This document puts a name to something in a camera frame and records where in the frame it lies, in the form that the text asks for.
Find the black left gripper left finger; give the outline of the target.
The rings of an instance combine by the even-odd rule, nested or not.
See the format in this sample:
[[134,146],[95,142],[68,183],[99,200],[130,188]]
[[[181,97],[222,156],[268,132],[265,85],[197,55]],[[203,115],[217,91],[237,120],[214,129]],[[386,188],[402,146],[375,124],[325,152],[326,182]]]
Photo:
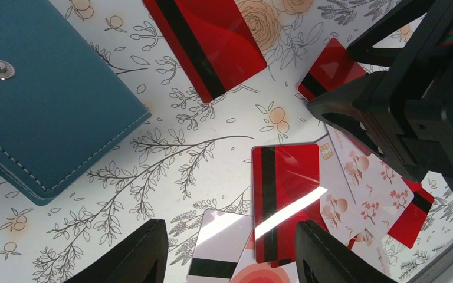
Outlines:
[[163,282],[167,258],[165,221],[150,219],[67,282]]

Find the blue leather card holder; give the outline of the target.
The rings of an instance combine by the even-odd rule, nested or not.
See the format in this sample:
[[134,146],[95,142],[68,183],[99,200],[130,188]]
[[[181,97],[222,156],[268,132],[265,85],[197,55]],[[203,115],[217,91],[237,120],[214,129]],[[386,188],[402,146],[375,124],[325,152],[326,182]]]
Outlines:
[[0,1],[0,176],[50,203],[150,112],[49,1]]

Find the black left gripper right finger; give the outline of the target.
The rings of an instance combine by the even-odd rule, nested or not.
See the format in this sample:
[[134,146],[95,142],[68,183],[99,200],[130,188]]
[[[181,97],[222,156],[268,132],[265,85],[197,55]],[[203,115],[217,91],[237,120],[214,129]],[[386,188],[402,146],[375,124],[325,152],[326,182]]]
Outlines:
[[300,282],[393,282],[314,221],[297,223],[294,237]]

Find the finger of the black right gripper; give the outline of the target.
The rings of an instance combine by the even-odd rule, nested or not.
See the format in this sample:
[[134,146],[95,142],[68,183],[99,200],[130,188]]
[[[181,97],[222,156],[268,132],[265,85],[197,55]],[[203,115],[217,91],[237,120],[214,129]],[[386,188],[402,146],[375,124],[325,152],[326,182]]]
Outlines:
[[[394,31],[424,15],[418,29],[403,48],[375,48]],[[366,64],[390,67],[395,61],[426,64],[453,52],[453,43],[444,40],[453,28],[453,1],[401,1],[382,19],[347,47],[351,57]]]
[[386,137],[386,130],[392,130],[394,124],[377,121],[371,112],[370,96],[385,75],[386,71],[365,74],[311,100],[307,109],[318,120],[354,137],[405,179],[421,182],[428,171],[402,163]]

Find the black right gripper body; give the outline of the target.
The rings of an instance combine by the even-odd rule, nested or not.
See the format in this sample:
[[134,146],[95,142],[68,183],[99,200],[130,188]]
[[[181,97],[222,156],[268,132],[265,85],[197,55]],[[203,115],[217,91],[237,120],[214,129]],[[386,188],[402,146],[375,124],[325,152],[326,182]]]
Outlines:
[[437,172],[453,191],[453,1],[402,1],[377,27],[421,18],[369,97],[378,156],[419,182]]

